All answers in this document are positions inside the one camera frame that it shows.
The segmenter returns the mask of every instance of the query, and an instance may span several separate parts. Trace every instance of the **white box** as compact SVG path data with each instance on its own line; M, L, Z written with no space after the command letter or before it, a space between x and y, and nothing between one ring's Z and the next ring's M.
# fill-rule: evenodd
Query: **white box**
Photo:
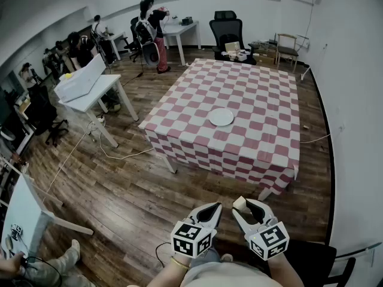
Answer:
M97 54L87 66L73 72L72 77L60 77L60 83L54 91L63 102L76 99L88 94L95 82L101 76L106 66L100 54Z

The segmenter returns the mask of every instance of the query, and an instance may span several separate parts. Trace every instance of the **table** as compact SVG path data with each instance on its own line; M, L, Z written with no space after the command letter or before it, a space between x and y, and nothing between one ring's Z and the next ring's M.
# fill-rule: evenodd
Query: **table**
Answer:
M80 112L85 112L88 117L94 122L96 127L101 131L101 133L109 140L109 142L114 146L115 148L118 147L118 143L114 140L114 138L108 133L108 131L105 129L104 126L98 121L96 118L96 115L92 112L91 108L92 106L98 102L103 109L104 112L108 112L107 107L104 105L104 103L101 101L101 97L115 84L117 86L117 90L120 93L120 97L122 101L124 102L127 110L133 117L135 121L138 120L138 116L136 112L133 109L132 104L130 103L124 88L122 87L120 83L121 75L119 74L112 74L112 75L101 75L99 79L95 82L95 85L93 85L92 89L88 94L85 94L82 97L76 98L74 100L71 100L69 102L63 102L62 100L59 101L60 104L65 105L66 109L73 115L76 116L73 109L76 109ZM85 133L90 133L87 126L82 124L80 121L81 127L83 128Z
M115 55L117 56L117 59L118 59L118 60L121 60L121 57L120 57L120 55L119 55L119 53L118 53L117 46L115 45L115 40L119 39L121 36L122 36L122 37L126 37L125 32L116 33L116 34L114 34L114 35L111 35L111 36L108 36L108 37L107 37L107 40L109 40L110 43L112 44L114 53L115 53Z
M1 236L1 247L7 253L7 258L9 258L10 254L5 239L7 235L11 234L12 224L17 224L23 230L22 241L12 240L13 252L22 251L29 254L29 256L35 256L37 253L42 235L50 222L81 233L93 234L93 231L89 228L57 218L54 213L45 208L37 192L58 206L62 205L60 200L35 187L28 175L20 175L12 193Z
M181 34L185 31L195 27L196 28L196 35L197 35L197 43L198 43L198 49L201 49L201 36L199 34L199 23L198 21L193 22L190 25L187 26L181 26L181 25L166 25L165 28L162 28L163 36L166 43L166 48L169 49L169 37L175 36L177 39L177 45L178 45L178 51L180 52L181 56L181 64L185 66L185 57L184 57L184 51L182 49L182 42L181 42Z
M216 127L208 113L230 109L232 124ZM299 106L295 77L248 64L196 59L139 125L172 161L196 165L280 194L299 167Z

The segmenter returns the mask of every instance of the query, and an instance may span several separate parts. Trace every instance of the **sneaker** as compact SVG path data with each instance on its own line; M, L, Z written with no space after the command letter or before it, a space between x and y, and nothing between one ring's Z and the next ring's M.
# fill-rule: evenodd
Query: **sneaker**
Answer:
M159 71L158 68L157 68L157 73L158 74L164 74L165 72L170 71L170 69L171 69L170 66L168 66L167 70L165 70L165 71Z
M120 104L116 104L116 105L108 108L109 112L118 112L120 109L121 109L121 105Z
M80 256L81 256L80 243L75 239L72 239L72 248L76 250L76 252L78 253L78 259L80 259Z

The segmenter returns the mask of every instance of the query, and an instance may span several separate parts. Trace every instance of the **red and white checkered tablecloth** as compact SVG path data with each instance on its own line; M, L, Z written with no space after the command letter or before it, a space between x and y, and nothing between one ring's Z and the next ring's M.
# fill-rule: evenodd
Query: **red and white checkered tablecloth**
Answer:
M233 123L211 124L216 108ZM139 127L159 153L275 194L298 170L297 87L284 71L196 59Z

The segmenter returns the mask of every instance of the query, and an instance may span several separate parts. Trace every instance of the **white table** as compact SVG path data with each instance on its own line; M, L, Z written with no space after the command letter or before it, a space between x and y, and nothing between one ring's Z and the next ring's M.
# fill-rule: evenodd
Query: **white table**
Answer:
M120 55L119 55L119 53L118 53L118 49L117 49L117 46L115 45L115 41L116 41L117 39L119 39L120 37L126 37L125 32L116 33L116 34L114 34L114 35L112 35L112 36L108 36L108 38L107 38L107 40L109 40L110 43L112 44L114 53L115 53L115 55L117 56L117 59L118 59L118 60L121 60L121 57L120 57Z
M62 105L65 105L67 110L70 113L72 113L74 116L75 116L75 113L73 109L86 113L89 116L89 118L94 122L96 127L101 131L101 133L109 140L109 142L115 148L118 147L118 143L114 140L114 138L108 133L108 131L98 121L98 119L96 118L96 115L92 112L91 108L96 102L98 102L101 108L103 109L103 111L108 112L107 107L101 101L101 97L109 89L111 89L114 84L116 84L117 90L120 93L120 97L122 101L124 102L127 110L129 111L129 113L131 114L131 116L133 117L135 121L138 120L138 116L136 115L136 112L134 111L132 104L130 104L129 99L127 98L124 88L122 87L120 83L120 80L119 80L120 78L121 78L121 75L119 74L101 75L99 79L95 82L95 85L93 85L92 89L90 90L88 94L85 94L84 96L71 100L69 102L62 102L62 100L59 101L59 103ZM80 124L84 132L89 134L90 131L88 130L87 126L85 126L81 122Z
M11 235L12 224L22 228L21 240L12 239L13 253L22 251L29 256L35 256L37 253L42 235L50 222L81 233L93 234L89 228L57 218L54 213L45 208L37 192L58 206L62 205L60 200L35 187L28 175L20 175L12 193L1 236L1 247L7 253L7 258L10 257L10 253L5 239Z
M181 26L181 25L166 25L165 29L162 28L163 36L165 39L166 48L169 49L169 37L175 36L177 39L177 45L178 45L178 51L180 52L181 56L181 64L185 66L185 57L184 57L184 51L182 49L182 43L181 43L181 34L185 31L196 28L196 35L197 35L197 44L198 49L201 49L201 36L199 34L199 23L198 21L193 22L192 24L188 26Z

